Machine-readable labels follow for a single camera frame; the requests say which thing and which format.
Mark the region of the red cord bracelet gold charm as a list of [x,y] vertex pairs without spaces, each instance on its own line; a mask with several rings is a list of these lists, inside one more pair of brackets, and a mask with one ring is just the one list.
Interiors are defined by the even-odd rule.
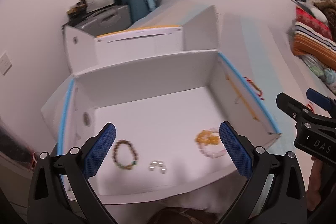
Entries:
[[258,98],[260,98],[260,100],[263,101],[264,100],[263,91],[250,78],[244,77],[244,79],[246,80],[247,83],[250,84],[250,86],[255,91],[256,95],[258,96]]

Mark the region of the white wall socket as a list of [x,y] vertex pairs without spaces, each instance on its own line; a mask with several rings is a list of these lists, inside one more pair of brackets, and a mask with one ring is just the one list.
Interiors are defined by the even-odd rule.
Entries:
[[7,52],[4,52],[0,57],[0,73],[5,75],[9,69],[12,67],[12,63],[9,59]]

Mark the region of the white pillow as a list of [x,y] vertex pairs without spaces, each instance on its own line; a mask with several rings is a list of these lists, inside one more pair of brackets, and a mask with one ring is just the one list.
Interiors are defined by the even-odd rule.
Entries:
[[319,10],[316,7],[311,7],[309,10],[311,11],[311,13],[315,17],[315,19],[318,19],[320,22],[322,22],[324,24],[328,24],[327,17],[325,16],[325,14],[321,10]]

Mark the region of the striped orange red pillow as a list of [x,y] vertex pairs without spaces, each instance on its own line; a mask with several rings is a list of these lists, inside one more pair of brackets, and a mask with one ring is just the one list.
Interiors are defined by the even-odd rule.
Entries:
[[294,41],[295,56],[313,55],[327,67],[335,70],[335,42],[329,27],[308,12],[296,6]]

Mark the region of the grey suitcase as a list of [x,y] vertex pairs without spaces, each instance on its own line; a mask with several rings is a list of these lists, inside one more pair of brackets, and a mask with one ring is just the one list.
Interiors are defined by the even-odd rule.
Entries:
[[129,6],[106,6],[77,15],[62,26],[63,36],[65,36],[65,26],[77,28],[95,37],[122,31],[131,26]]

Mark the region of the brown fuzzy blanket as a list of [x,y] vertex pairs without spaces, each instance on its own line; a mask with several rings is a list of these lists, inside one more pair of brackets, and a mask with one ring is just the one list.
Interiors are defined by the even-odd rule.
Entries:
[[326,16],[329,27],[335,29],[335,22],[336,22],[335,2],[322,1],[322,2],[315,2],[314,5]]

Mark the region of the blue yellow cardboard box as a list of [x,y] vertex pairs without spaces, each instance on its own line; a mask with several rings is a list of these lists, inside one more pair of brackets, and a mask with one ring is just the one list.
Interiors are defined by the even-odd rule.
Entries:
[[106,205],[163,200],[235,170],[222,145],[198,149],[196,135],[228,121],[255,146],[280,136],[276,122],[240,72],[217,49],[157,53],[179,38],[173,28],[93,36],[65,26],[71,76],[42,107],[59,153],[80,147],[107,123],[131,144],[109,152],[89,179]]

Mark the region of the floral patterned pillow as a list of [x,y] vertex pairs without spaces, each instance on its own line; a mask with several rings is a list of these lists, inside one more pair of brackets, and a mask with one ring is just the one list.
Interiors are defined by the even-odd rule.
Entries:
[[299,57],[308,68],[335,94],[336,73],[335,70],[327,67],[313,55],[302,55]]

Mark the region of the teal suitcase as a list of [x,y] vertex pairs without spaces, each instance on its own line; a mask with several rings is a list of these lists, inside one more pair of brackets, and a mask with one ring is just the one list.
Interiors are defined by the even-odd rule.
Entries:
[[129,6],[132,23],[144,18],[157,8],[157,0],[121,0],[121,4]]

